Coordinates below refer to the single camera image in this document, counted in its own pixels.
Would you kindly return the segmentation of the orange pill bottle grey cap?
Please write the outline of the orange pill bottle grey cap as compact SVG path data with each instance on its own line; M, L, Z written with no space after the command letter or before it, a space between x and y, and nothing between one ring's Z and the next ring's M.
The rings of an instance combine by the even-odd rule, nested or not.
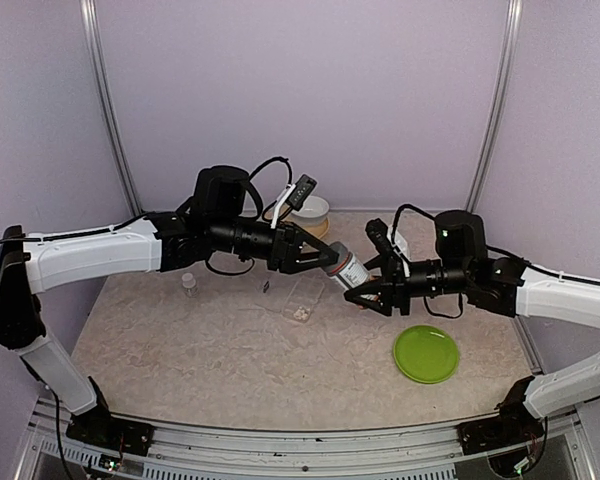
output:
M374 276L342 242L336 241L329 245L329 249L336 253L334 263L322 266L328 278L340 286L344 291L361 286L374 279Z

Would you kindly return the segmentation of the clear plastic pill organizer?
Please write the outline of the clear plastic pill organizer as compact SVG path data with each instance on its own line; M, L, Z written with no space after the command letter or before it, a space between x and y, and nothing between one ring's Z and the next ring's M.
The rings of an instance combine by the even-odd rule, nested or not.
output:
M321 280L310 277L270 277L257 289L255 303L272 313L281 314L295 321L292 316L299 307L309 309L312 315L324 288L325 285Z

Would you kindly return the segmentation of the small white pill bottle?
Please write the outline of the small white pill bottle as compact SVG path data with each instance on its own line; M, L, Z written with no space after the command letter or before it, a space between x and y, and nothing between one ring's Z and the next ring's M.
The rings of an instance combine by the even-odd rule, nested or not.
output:
M184 273L181 276L181 284L188 297L193 298L198 294L198 282L192 273Z

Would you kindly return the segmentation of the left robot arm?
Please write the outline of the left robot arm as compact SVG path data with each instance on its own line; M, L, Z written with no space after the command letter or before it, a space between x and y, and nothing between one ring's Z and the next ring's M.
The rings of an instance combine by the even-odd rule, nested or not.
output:
M120 434L96 383L79 372L41 318L38 296L55 287L130 272L170 272L216 252L265 261L296 274L337 261L337 253L303 228L242 214L247 196L262 204L251 175L219 165L201 170L191 197L168 212L144 213L120 225L28 235L21 226L0 240L0 346L15 352L48 386L82 430L101 445Z

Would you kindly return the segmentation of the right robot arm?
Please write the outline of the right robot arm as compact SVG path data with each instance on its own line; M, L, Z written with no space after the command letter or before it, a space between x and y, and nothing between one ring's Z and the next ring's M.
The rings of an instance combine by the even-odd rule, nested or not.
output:
M411 261L396 249L397 226L371 220L365 228L378 278L345 292L347 301L389 316L407 315L414 298L458 294L505 317L556 319L600 330L600 280L535 265L487 244L480 216L449 210L433 216L434 260ZM526 432L531 418L600 397L600 351L554 373L517 381L499 404L491 433L503 444Z

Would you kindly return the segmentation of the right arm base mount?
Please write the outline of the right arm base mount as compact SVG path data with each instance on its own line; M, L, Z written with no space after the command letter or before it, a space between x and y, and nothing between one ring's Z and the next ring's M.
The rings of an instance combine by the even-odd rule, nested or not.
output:
M534 417L523 405L533 376L520 379L497 404L497 414L482 420L460 423L457 427L464 455L472 455L530 441L545 434L544 420Z

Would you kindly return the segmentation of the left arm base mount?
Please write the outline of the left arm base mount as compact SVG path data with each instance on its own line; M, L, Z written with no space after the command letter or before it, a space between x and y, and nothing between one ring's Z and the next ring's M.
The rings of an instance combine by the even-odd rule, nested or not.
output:
M96 405L86 413L72 414L66 435L72 440L115 450L119 454L148 455L155 428L153 425L115 416L92 377L88 377L96 394Z

